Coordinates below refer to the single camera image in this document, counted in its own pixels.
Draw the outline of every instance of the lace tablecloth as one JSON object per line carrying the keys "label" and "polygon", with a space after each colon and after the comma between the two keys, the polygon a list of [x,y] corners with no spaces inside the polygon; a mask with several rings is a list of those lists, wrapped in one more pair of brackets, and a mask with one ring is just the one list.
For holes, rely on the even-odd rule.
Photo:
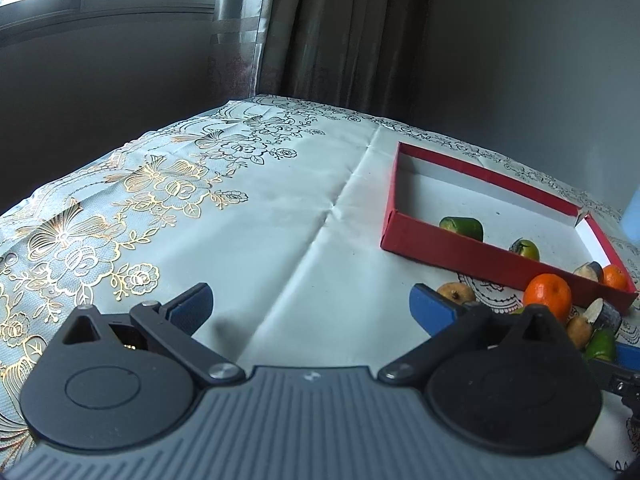
{"label": "lace tablecloth", "polygon": [[[197,282],[215,294],[195,337],[253,365],[369,365],[427,338],[408,293],[460,279],[498,311],[520,293],[380,249],[399,141],[550,190],[590,210],[636,283],[640,254],[620,213],[513,160],[395,121],[274,96],[229,102],[115,150],[0,218],[2,465],[33,447],[20,386],[80,303],[125,312]],[[638,310],[620,336],[638,344]],[[629,410],[606,394],[589,446],[622,470],[640,450]]]}

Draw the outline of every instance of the white tablecloth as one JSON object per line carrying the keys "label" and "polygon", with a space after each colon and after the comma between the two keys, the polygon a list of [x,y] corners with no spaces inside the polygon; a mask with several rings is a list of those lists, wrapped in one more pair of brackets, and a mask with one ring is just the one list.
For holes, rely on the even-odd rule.
{"label": "white tablecloth", "polygon": [[[273,96],[149,132],[37,190],[0,218],[0,433],[11,463],[33,444],[18,394],[76,304],[126,312],[197,282],[215,294],[203,344],[253,365],[379,367],[428,336],[408,294],[463,280],[496,310],[520,294],[380,249],[399,141],[453,155],[580,203],[638,281],[640,254],[619,212],[550,176],[464,142],[395,121]],[[638,344],[625,322],[620,337]],[[615,396],[590,447],[612,468],[640,450]]]}

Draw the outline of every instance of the sheer curtain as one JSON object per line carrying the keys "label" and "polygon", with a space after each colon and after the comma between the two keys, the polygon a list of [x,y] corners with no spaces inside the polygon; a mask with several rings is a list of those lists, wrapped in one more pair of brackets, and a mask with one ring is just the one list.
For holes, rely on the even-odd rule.
{"label": "sheer curtain", "polygon": [[216,0],[209,49],[212,104],[255,95],[273,0]]}
{"label": "sheer curtain", "polygon": [[218,0],[217,104],[256,92],[411,122],[430,0]]}
{"label": "sheer curtain", "polygon": [[408,120],[430,0],[273,0],[261,92]]}

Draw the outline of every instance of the gray wall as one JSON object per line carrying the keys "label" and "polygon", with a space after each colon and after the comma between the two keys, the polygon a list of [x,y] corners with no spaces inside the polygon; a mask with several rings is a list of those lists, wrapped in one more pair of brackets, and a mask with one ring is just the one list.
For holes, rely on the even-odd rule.
{"label": "gray wall", "polygon": [[414,122],[624,208],[640,182],[640,0],[433,0]]}
{"label": "gray wall", "polygon": [[210,16],[81,25],[0,46],[0,213],[128,140],[211,107]]}

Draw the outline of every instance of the black circular joint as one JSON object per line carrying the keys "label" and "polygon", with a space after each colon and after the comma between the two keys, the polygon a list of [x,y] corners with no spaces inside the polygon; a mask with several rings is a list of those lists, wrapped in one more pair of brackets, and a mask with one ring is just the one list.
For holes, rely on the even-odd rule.
{"label": "black circular joint", "polygon": [[485,449],[525,455],[569,449],[586,441],[602,398],[577,353],[566,352],[523,342],[460,354],[435,371],[425,396],[440,420]]}
{"label": "black circular joint", "polygon": [[65,391],[82,408],[108,410],[131,402],[140,392],[140,378],[126,368],[96,366],[72,375]]}
{"label": "black circular joint", "polygon": [[64,358],[36,366],[20,406],[39,439],[72,450],[107,451],[162,435],[180,421],[193,396],[190,375],[173,360],[91,342],[69,346]]}

